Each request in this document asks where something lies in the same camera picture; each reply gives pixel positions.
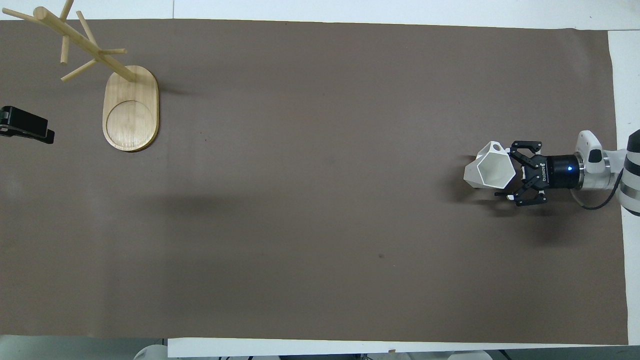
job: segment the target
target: wooden mug tree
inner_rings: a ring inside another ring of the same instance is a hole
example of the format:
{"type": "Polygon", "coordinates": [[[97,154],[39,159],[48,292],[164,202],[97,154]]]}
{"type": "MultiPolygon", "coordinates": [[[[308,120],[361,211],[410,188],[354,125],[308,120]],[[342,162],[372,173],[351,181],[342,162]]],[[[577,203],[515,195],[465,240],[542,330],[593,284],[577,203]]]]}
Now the wooden mug tree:
{"type": "Polygon", "coordinates": [[[103,63],[114,73],[107,81],[102,107],[102,132],[107,141],[122,151],[139,151],[149,146],[156,138],[159,127],[159,94],[155,77],[140,66],[124,66],[112,54],[125,54],[125,49],[101,49],[93,37],[82,12],[76,14],[86,37],[69,26],[67,15],[74,0],[67,0],[60,17],[39,6],[33,16],[6,8],[2,12],[35,24],[45,25],[62,35],[60,63],[67,64],[69,42],[93,57],[88,63],[63,76],[69,81],[96,63],[103,63]]]}

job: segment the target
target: wooden base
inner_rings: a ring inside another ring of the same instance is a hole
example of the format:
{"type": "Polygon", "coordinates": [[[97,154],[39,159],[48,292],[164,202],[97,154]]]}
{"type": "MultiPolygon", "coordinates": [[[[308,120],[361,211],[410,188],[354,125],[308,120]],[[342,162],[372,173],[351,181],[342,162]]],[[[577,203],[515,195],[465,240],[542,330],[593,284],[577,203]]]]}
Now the wooden base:
{"type": "Polygon", "coordinates": [[[155,139],[160,126],[156,78],[140,66],[127,66],[136,75],[127,81],[113,73],[107,81],[102,108],[102,132],[118,150],[140,151],[155,139]]]}

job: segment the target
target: black cable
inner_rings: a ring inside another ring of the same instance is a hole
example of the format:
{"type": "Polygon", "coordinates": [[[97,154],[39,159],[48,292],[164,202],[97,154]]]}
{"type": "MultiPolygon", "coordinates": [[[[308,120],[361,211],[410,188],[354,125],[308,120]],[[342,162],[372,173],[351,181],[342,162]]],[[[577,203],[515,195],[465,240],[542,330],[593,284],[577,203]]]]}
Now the black cable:
{"type": "Polygon", "coordinates": [[[507,354],[507,352],[506,352],[506,351],[504,351],[504,350],[498,350],[498,351],[499,351],[499,352],[500,352],[500,354],[502,354],[502,356],[504,356],[507,360],[513,360],[513,359],[511,358],[511,356],[509,356],[509,354],[507,354]]]}
{"type": "Polygon", "coordinates": [[[603,206],[605,206],[606,204],[609,203],[609,201],[611,201],[611,199],[613,199],[613,195],[616,194],[616,190],[618,189],[618,185],[620,185],[620,179],[622,179],[622,173],[625,171],[625,169],[623,168],[622,170],[620,170],[620,174],[618,174],[618,178],[616,178],[616,183],[613,185],[613,189],[611,189],[611,193],[609,194],[609,197],[607,198],[607,200],[604,200],[604,202],[598,206],[586,206],[585,204],[583,204],[580,200],[578,200],[578,198],[575,196],[575,193],[573,192],[573,189],[571,190],[571,195],[573,196],[573,199],[578,202],[578,205],[580,205],[580,207],[582,207],[585,210],[597,210],[602,208],[603,206]]]}

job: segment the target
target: black clamp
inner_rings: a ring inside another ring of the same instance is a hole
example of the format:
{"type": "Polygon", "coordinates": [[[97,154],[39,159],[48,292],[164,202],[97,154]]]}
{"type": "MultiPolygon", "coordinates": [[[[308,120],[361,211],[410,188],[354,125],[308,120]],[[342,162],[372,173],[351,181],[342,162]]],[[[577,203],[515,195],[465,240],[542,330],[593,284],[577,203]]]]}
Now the black clamp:
{"type": "Polygon", "coordinates": [[[16,135],[43,143],[53,143],[55,132],[47,129],[48,123],[47,119],[13,106],[4,106],[0,109],[0,135],[2,136],[16,135]]]}
{"type": "Polygon", "coordinates": [[[515,192],[497,192],[495,196],[506,196],[509,200],[513,200],[516,206],[538,205],[547,202],[547,196],[544,189],[549,187],[547,157],[540,155],[542,148],[541,142],[532,141],[514,141],[509,149],[509,156],[522,165],[522,182],[523,185],[515,192]],[[534,156],[528,157],[518,149],[527,149],[534,156]],[[528,190],[534,189],[538,194],[532,199],[523,199],[522,195],[528,190]]]}

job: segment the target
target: wooden pole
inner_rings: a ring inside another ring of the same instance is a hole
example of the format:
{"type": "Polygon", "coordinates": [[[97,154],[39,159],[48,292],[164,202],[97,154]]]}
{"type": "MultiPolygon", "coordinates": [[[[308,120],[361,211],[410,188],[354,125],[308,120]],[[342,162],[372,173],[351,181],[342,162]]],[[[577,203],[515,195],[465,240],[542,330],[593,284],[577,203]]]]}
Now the wooden pole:
{"type": "Polygon", "coordinates": [[[109,67],[113,72],[122,76],[127,81],[135,81],[136,75],[129,69],[127,69],[124,65],[122,65],[118,60],[112,58],[106,54],[100,54],[100,47],[91,42],[89,39],[85,38],[77,32],[74,28],[65,24],[60,20],[57,16],[51,13],[49,10],[45,9],[42,6],[39,6],[33,10],[33,17],[36,20],[41,21],[46,26],[49,26],[55,32],[59,33],[62,36],[68,35],[69,40],[77,45],[80,49],[86,51],[94,59],[105,64],[109,67]]]}
{"type": "Polygon", "coordinates": [[[60,63],[66,65],[69,61],[69,37],[62,36],[62,50],[60,51],[60,63]]]}
{"type": "Polygon", "coordinates": [[[110,55],[110,54],[126,54],[127,53],[127,49],[107,49],[107,50],[100,50],[99,52],[100,52],[100,54],[106,54],[106,55],[110,55]]]}
{"type": "Polygon", "coordinates": [[[71,5],[74,4],[74,0],[67,0],[65,5],[62,7],[62,12],[60,13],[60,20],[62,22],[67,21],[67,16],[69,15],[69,11],[71,11],[71,5]]]}
{"type": "Polygon", "coordinates": [[[80,10],[76,11],[76,15],[78,15],[78,19],[80,19],[80,24],[82,24],[82,28],[84,29],[84,32],[86,33],[86,37],[89,38],[90,42],[93,42],[94,44],[98,45],[98,43],[95,41],[95,38],[93,37],[93,33],[91,32],[91,29],[89,28],[89,24],[86,23],[86,20],[84,19],[84,16],[82,15],[82,11],[80,11],[80,10]]]}
{"type": "Polygon", "coordinates": [[[32,22],[34,24],[44,25],[40,21],[38,21],[38,19],[34,18],[33,16],[27,15],[25,13],[15,12],[15,11],[13,11],[11,9],[7,9],[7,8],[2,8],[2,12],[7,14],[7,15],[11,15],[13,17],[17,17],[18,19],[30,21],[30,22],[32,22]]]}
{"type": "Polygon", "coordinates": [[[64,75],[62,78],[60,78],[62,81],[67,82],[71,79],[73,79],[74,77],[80,75],[80,73],[82,71],[85,71],[86,69],[89,69],[90,67],[94,66],[98,61],[96,59],[91,59],[89,60],[88,63],[80,66],[79,68],[77,68],[76,70],[73,70],[72,72],[68,73],[67,75],[64,75]]]}

